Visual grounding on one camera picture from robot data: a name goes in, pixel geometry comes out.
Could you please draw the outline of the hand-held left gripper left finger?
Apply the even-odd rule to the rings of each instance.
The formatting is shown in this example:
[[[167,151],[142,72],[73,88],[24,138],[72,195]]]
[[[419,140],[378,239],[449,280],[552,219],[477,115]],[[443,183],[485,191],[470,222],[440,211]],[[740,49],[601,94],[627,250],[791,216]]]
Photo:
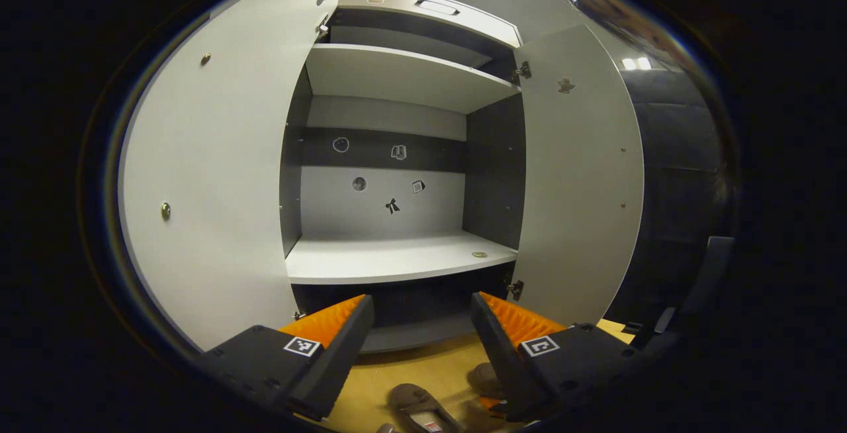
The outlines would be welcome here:
[[[321,421],[335,406],[373,321],[373,298],[357,295],[284,328],[246,328],[204,352],[199,367],[263,409]]]

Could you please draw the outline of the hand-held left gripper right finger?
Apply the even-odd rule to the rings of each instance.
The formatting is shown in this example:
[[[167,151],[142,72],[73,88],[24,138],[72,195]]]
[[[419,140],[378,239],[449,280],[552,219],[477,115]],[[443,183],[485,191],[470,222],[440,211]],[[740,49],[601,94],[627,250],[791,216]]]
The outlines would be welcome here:
[[[604,396],[647,363],[591,322],[568,326],[482,291],[471,320],[505,396],[508,421],[545,420]]]

